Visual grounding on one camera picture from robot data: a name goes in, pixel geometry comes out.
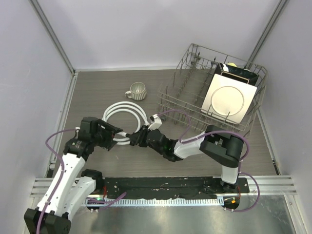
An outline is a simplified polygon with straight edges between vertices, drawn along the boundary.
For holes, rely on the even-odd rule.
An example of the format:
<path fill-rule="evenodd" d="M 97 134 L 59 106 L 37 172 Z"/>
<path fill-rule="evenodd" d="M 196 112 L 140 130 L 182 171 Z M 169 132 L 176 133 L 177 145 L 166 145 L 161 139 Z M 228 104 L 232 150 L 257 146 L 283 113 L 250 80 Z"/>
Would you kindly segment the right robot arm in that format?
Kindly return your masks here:
<path fill-rule="evenodd" d="M 130 145 L 149 147 L 171 162 L 181 161 L 190 156 L 205 154 L 221 165 L 220 187 L 230 193 L 238 186 L 238 173 L 243 145 L 246 139 L 238 133 L 209 125 L 206 131 L 182 141 L 169 139 L 160 130 L 149 130 L 142 126 L 137 132 L 126 134 Z"/>

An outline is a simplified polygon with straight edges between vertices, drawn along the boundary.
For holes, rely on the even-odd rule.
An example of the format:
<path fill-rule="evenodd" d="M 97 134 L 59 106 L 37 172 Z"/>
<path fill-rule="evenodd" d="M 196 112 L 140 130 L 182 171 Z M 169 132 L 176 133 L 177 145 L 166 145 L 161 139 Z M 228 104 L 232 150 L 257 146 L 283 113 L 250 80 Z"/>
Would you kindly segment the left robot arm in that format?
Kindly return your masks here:
<path fill-rule="evenodd" d="M 56 154 L 60 166 L 47 192 L 35 209 L 27 209 L 24 214 L 29 233 L 69 233 L 72 219 L 88 195 L 100 194 L 104 188 L 101 172 L 86 170 L 75 184 L 78 173 L 95 147 L 112 149 L 115 135 L 122 131 L 96 117 L 82 119 L 75 136 L 66 142 L 63 155 Z"/>

